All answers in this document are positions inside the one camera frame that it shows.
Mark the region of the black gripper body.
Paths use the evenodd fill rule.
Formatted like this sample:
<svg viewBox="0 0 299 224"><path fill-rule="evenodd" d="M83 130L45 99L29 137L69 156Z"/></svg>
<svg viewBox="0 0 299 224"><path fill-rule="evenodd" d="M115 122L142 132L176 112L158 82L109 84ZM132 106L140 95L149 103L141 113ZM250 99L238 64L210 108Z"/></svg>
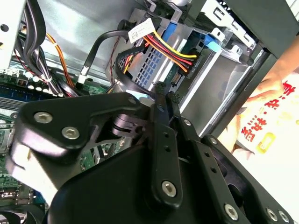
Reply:
<svg viewBox="0 0 299 224"><path fill-rule="evenodd" d="M221 224L203 175L179 144L183 201L164 209L150 193L150 152L136 147L68 180L56 193L49 224Z"/></svg>

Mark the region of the person's left hand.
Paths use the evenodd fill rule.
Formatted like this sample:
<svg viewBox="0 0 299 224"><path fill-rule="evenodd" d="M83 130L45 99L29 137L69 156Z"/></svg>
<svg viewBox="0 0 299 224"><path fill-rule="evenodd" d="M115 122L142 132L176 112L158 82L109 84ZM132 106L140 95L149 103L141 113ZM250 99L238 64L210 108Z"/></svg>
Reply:
<svg viewBox="0 0 299 224"><path fill-rule="evenodd" d="M284 92L282 81L279 79L266 79L262 81L244 103L244 106L266 103L281 96Z"/></svg>

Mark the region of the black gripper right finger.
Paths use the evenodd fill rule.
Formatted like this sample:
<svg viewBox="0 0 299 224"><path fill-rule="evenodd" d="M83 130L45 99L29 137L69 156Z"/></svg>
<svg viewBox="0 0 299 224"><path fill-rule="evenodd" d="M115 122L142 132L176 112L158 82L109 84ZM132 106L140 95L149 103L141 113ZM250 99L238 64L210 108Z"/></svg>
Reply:
<svg viewBox="0 0 299 224"><path fill-rule="evenodd" d="M198 137L189 120L181 117L176 94L167 94L171 125L203 176L212 203L213 224L293 224L286 210L248 170L211 135Z"/></svg>

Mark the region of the person's right hand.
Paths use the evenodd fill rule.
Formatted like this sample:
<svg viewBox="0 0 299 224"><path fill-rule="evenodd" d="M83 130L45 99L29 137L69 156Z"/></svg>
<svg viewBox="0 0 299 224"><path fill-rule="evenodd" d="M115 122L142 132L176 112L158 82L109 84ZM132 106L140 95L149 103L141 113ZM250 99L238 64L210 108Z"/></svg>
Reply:
<svg viewBox="0 0 299 224"><path fill-rule="evenodd" d="M241 116L235 115L225 129L223 145L230 153L233 153L236 148L236 141L238 139L240 127L241 127Z"/></svg>

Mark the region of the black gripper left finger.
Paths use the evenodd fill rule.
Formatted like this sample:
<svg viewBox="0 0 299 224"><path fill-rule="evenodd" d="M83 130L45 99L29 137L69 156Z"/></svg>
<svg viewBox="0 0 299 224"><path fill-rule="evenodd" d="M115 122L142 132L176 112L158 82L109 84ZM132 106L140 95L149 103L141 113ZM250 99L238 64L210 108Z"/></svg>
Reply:
<svg viewBox="0 0 299 224"><path fill-rule="evenodd" d="M79 170L84 151L129 137L133 143L122 152L136 147L149 150L154 202L180 205L178 147L167 94L164 84L158 83L150 93L149 105L127 92L26 103L17 114L7 169L51 205L68 180L85 172Z"/></svg>

